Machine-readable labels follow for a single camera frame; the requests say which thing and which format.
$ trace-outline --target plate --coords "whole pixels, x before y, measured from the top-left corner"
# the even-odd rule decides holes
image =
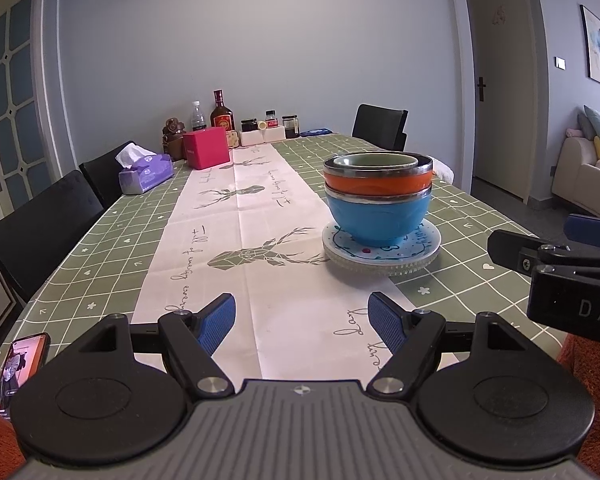
[[[382,276],[401,276],[428,266],[438,256],[441,243],[440,231],[427,219],[400,244],[383,248],[357,243],[335,222],[322,230],[324,252],[334,263]]]

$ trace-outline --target bowl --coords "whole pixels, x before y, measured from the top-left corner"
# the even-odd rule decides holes
[[[324,189],[333,219],[355,241],[369,247],[399,244],[422,223],[431,200],[431,185],[417,193],[379,197]]]
[[[342,193],[401,196],[431,185],[433,160],[417,153],[349,153],[325,160],[323,172],[327,186]]]

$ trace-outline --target sofa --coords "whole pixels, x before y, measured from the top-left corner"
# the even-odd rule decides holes
[[[564,139],[552,192],[600,217],[600,168],[592,140]]]

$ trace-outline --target red box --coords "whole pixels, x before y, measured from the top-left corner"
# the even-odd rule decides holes
[[[226,130],[219,126],[189,132],[182,136],[187,164],[195,170],[206,170],[229,162],[229,146],[226,143]]]

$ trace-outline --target green checkered tablecloth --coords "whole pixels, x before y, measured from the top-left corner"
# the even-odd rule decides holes
[[[341,135],[290,139],[274,144],[280,155],[324,199],[322,162],[335,153],[375,147]],[[176,168],[173,179],[139,196],[120,198],[90,229],[24,309],[0,347],[0,368],[10,342],[47,332],[49,358],[72,343],[102,317],[133,314],[149,265],[190,169]],[[564,334],[527,319],[530,280],[493,264],[486,253],[494,229],[528,234],[501,213],[461,190],[434,181],[427,218],[442,234],[442,248],[427,269],[392,278],[411,303],[452,321],[473,321],[491,310],[552,356]]]

